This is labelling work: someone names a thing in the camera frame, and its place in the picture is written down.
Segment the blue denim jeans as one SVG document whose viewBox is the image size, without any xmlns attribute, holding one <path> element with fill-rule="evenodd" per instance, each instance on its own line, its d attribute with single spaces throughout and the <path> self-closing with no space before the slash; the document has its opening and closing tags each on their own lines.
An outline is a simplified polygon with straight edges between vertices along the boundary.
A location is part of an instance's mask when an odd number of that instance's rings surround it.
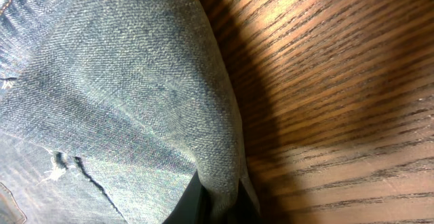
<svg viewBox="0 0 434 224">
<path fill-rule="evenodd" d="M 1 0 L 2 223 L 163 223 L 196 172 L 260 214 L 199 0 Z"/>
</svg>

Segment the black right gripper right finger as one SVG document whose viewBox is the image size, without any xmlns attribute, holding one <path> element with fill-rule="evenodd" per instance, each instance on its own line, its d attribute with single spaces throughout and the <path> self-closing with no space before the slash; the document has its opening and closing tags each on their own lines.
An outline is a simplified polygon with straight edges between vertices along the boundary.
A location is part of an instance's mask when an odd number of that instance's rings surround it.
<svg viewBox="0 0 434 224">
<path fill-rule="evenodd" d="M 262 217 L 255 209 L 245 187 L 239 183 L 235 205 L 227 212 L 227 224 L 263 224 Z"/>
</svg>

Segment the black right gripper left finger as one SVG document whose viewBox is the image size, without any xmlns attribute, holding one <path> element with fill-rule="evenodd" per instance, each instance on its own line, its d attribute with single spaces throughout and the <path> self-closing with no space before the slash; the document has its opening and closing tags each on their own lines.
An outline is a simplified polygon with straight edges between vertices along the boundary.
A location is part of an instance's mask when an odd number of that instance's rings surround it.
<svg viewBox="0 0 434 224">
<path fill-rule="evenodd" d="M 211 200 L 196 172 L 179 202 L 163 224 L 206 224 L 210 221 Z"/>
</svg>

